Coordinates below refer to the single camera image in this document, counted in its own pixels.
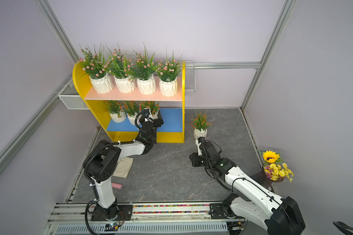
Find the orange flower pot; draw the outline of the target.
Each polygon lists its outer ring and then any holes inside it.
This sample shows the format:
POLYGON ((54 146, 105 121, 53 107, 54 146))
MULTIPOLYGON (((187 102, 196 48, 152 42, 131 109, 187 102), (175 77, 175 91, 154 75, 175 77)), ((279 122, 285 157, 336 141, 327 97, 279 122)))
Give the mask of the orange flower pot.
POLYGON ((158 119, 159 114, 159 102, 155 101, 143 101, 140 103, 140 110, 149 109, 153 119, 158 119))
POLYGON ((124 101, 124 112, 127 114, 129 122, 135 125, 135 119, 139 113, 138 103, 136 101, 124 101))
POLYGON ((207 130, 212 126, 212 123, 207 121, 206 113, 196 113, 196 115, 191 118, 191 126, 194 130, 194 138, 197 140, 200 137, 207 137, 207 130))
POLYGON ((124 102, 121 100, 107 100, 106 109, 115 123, 122 123, 126 120, 126 113, 123 110, 124 102))

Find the pink flower pot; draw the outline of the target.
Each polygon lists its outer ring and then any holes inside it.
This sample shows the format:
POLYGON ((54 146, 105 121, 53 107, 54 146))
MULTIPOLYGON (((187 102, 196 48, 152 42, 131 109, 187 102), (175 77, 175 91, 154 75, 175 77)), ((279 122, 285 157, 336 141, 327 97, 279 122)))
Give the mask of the pink flower pot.
POLYGON ((136 85, 130 74, 131 59, 121 52, 121 49, 107 49, 108 58, 105 63, 106 71, 113 75, 120 93, 128 94, 135 90, 136 85))
POLYGON ((107 57, 105 46, 100 45, 92 51, 89 47, 80 48, 82 56, 79 63, 82 70, 89 75, 94 90, 99 94, 106 94, 113 90, 114 85, 109 76, 111 58, 107 57))
POLYGON ((156 92, 156 81, 154 72, 156 70, 154 64, 153 53, 149 55, 146 46, 144 45, 143 54, 134 51, 134 65, 130 71, 132 77, 137 81, 139 92, 143 95, 152 95, 156 92))
POLYGON ((178 93, 177 77, 182 72, 182 56, 177 59, 172 53, 172 56, 164 61, 156 61, 156 73, 159 77, 160 92, 165 97, 173 97, 178 93))

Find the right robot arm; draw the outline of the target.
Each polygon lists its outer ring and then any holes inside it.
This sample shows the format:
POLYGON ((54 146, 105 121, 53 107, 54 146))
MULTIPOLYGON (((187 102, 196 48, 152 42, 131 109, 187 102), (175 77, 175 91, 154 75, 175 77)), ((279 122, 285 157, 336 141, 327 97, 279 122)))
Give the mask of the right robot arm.
POLYGON ((223 201, 224 215, 240 216, 269 235, 300 235, 306 228, 298 203, 283 198, 249 177, 236 163, 222 158, 204 137, 195 140, 197 152, 189 156, 194 167, 203 167, 231 194, 223 201))

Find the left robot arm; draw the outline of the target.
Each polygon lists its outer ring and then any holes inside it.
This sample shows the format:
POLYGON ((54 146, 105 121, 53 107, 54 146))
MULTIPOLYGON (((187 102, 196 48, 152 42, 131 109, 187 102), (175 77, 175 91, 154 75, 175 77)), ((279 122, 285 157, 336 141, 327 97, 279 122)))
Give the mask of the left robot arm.
POLYGON ((93 202, 106 220, 115 220, 119 214, 111 182, 117 162, 124 157, 147 154, 156 144, 157 129, 163 124, 161 114, 151 115, 149 110, 141 111, 135 118, 139 132, 134 140, 100 141, 84 160, 84 176, 95 195, 93 202))

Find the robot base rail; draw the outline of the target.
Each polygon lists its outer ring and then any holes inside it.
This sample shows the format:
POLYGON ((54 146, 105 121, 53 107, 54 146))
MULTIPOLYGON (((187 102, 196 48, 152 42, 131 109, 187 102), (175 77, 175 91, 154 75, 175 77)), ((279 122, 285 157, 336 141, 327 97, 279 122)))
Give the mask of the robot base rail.
POLYGON ((212 234, 215 232, 238 235, 249 221, 269 235, 287 232, 277 226, 276 216, 282 211, 272 209, 267 214, 260 207, 242 199, 233 205, 222 202, 133 203, 118 204, 119 215, 105 219, 92 205, 56 205, 44 235, 177 235, 212 234))

